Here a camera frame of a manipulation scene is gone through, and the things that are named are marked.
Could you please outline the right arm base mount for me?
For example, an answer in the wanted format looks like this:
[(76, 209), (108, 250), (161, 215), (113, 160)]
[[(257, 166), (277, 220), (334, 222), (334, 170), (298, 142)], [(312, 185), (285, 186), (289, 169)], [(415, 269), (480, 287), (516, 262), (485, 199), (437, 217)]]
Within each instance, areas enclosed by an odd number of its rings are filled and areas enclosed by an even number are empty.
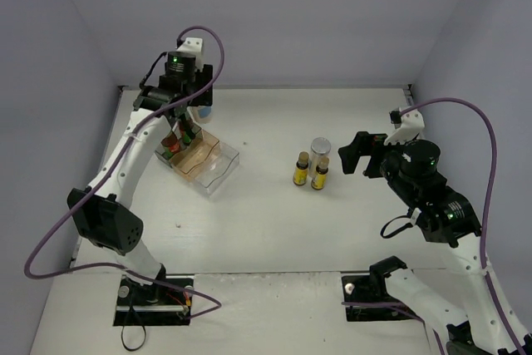
[(416, 320), (417, 315), (406, 305), (388, 294), (378, 293), (368, 274), (341, 276), (343, 302), (349, 323), (398, 322)]

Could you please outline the small yellow bottle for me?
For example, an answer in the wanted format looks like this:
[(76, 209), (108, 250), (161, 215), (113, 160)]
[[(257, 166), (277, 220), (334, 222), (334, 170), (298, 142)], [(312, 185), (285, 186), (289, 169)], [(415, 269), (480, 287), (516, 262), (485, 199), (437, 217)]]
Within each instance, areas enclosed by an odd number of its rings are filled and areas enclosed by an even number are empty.
[(310, 166), (309, 154), (302, 151), (298, 155), (293, 174), (293, 183), (297, 186), (305, 185), (308, 178), (308, 168)]
[(322, 190), (326, 184), (329, 168), (329, 158), (321, 157), (315, 166), (314, 176), (311, 181), (311, 187), (315, 190)]

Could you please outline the silver-lid shaker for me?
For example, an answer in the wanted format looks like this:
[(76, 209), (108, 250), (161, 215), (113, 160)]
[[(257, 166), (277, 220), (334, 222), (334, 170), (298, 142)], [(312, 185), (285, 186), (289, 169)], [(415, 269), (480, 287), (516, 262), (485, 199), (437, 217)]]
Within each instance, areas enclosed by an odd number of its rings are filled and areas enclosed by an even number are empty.
[(325, 156), (328, 156), (331, 151), (331, 143), (324, 137), (317, 137), (313, 139), (309, 152), (309, 167), (308, 174), (311, 177), (315, 176), (318, 162)]
[(207, 124), (212, 120), (213, 111), (211, 106), (195, 106), (190, 108), (190, 113), (197, 124)]

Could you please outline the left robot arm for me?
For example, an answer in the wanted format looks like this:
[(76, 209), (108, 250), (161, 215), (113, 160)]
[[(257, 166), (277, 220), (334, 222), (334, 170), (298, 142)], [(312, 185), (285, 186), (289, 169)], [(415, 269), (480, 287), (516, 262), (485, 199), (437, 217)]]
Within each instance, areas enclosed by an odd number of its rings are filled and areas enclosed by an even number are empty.
[(166, 270), (142, 241), (144, 224), (131, 203), (151, 157), (183, 118), (188, 105), (208, 94), (213, 67), (203, 62), (198, 42), (164, 53), (157, 86), (140, 84), (128, 124), (98, 175), (67, 197), (79, 235), (114, 255), (118, 267), (138, 282), (136, 295), (149, 305), (166, 294)]

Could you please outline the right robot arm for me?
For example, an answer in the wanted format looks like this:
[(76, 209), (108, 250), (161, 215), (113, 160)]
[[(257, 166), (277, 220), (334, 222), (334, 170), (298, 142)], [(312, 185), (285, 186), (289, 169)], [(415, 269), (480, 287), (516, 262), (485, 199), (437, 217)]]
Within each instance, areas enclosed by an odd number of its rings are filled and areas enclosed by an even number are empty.
[(437, 170), (440, 148), (418, 138), (391, 143), (384, 134), (359, 131), (338, 154), (346, 175), (368, 157), (364, 176), (383, 178), (406, 205), (407, 222), (401, 229), (417, 227), (435, 245), (461, 301), (455, 306), (445, 300), (391, 256), (370, 266), (347, 291), (345, 306), (411, 310), (435, 334), (439, 354), (529, 354), (531, 334), (490, 268), (482, 222), (470, 201)]

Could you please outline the red sauce bottle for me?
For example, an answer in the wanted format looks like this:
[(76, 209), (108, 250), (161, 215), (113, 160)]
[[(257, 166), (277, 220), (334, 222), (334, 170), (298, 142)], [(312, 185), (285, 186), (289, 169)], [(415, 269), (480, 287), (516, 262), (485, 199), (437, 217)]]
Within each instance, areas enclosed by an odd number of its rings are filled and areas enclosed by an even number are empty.
[(180, 139), (174, 131), (170, 131), (170, 133), (161, 141), (161, 145), (168, 158), (171, 158), (181, 150)]
[(193, 131), (194, 123), (190, 120), (187, 120), (185, 117), (180, 118), (178, 123), (178, 128), (181, 135), (181, 140), (185, 145), (189, 145), (192, 140), (196, 137), (196, 134)]

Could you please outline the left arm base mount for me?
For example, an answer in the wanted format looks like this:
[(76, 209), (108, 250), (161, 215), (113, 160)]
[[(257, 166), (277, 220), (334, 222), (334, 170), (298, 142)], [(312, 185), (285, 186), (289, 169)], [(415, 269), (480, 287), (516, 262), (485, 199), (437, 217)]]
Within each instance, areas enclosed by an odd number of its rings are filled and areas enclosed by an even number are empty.
[(114, 326), (189, 326), (193, 295), (160, 285), (141, 285), (125, 275), (117, 290)]

